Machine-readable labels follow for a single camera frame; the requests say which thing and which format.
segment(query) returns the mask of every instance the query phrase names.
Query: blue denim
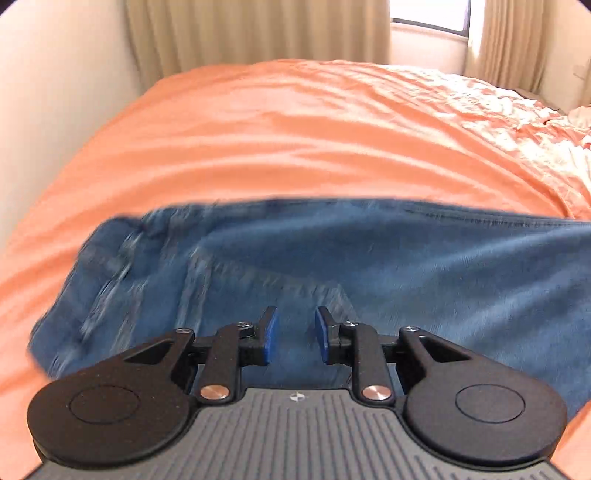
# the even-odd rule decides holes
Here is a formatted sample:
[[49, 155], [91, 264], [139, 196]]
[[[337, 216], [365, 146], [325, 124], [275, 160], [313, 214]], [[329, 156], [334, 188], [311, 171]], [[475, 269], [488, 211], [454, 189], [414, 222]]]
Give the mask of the blue denim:
[[176, 327], [211, 335], [276, 305], [277, 353], [246, 386], [342, 387], [314, 310], [417, 325], [591, 398], [591, 223], [399, 200], [189, 205], [115, 218], [85, 243], [30, 349], [52, 377]]

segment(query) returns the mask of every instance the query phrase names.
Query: gray ribbed plate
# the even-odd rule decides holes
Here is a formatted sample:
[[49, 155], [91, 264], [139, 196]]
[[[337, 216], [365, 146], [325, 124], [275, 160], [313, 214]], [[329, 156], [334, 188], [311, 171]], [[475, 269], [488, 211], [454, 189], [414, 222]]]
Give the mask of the gray ribbed plate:
[[199, 413], [169, 449], [135, 465], [82, 471], [47, 462], [31, 480], [564, 480], [547, 462], [483, 472], [434, 457], [396, 415], [347, 390], [249, 389]]

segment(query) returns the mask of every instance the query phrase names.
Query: bed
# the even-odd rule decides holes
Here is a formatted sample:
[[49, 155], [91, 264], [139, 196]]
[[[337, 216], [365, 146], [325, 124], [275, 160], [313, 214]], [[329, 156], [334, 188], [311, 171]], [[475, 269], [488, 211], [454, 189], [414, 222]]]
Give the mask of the bed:
[[[591, 220], [591, 135], [509, 90], [347, 61], [209, 66], [161, 80], [105, 125], [0, 258], [0, 478], [38, 464], [26, 424], [48, 382], [27, 353], [101, 222], [182, 203], [393, 197]], [[553, 461], [591, 463], [591, 404]]]

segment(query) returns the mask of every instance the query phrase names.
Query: curtain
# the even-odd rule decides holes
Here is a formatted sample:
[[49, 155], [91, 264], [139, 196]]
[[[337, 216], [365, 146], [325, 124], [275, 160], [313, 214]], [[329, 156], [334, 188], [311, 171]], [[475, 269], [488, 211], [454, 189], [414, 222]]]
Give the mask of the curtain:
[[581, 94], [579, 105], [591, 105], [591, 61], [589, 61], [589, 67], [587, 68], [587, 76], [585, 77], [585, 83], [583, 85], [583, 92]]
[[464, 75], [537, 93], [551, 0], [472, 0]]
[[145, 87], [218, 63], [388, 63], [388, 0], [125, 0]]

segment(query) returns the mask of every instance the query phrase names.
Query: window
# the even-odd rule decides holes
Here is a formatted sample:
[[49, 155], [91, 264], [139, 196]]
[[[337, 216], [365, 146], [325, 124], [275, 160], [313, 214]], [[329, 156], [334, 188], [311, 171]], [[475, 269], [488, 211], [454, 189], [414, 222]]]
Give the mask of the window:
[[470, 0], [390, 0], [393, 22], [468, 36]]

